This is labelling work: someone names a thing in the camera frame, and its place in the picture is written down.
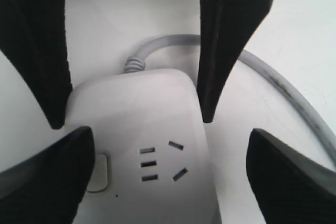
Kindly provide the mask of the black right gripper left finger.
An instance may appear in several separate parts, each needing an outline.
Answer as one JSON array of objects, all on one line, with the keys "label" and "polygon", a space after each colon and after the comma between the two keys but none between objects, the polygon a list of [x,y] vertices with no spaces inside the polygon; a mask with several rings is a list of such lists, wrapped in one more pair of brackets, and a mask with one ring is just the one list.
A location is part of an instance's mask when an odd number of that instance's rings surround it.
[{"label": "black right gripper left finger", "polygon": [[92,129],[82,126],[1,172],[1,223],[73,223],[94,152]]}]

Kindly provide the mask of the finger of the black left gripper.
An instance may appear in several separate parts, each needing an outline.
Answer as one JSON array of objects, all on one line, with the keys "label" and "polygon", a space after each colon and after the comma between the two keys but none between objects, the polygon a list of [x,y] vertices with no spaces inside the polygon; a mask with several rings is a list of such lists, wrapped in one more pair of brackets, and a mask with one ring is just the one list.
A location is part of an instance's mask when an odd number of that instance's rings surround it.
[{"label": "finger of the black left gripper", "polygon": [[30,88],[50,127],[62,128],[72,91],[65,0],[1,0],[1,52]]},{"label": "finger of the black left gripper", "polygon": [[213,121],[228,76],[273,1],[200,0],[197,94],[204,123]]}]

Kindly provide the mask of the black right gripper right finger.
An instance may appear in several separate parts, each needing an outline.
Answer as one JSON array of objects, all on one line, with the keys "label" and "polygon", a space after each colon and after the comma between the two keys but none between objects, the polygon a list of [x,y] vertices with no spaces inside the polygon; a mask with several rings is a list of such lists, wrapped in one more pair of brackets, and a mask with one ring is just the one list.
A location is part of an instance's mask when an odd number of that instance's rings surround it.
[{"label": "black right gripper right finger", "polygon": [[246,173],[266,223],[335,223],[335,172],[253,129]]}]

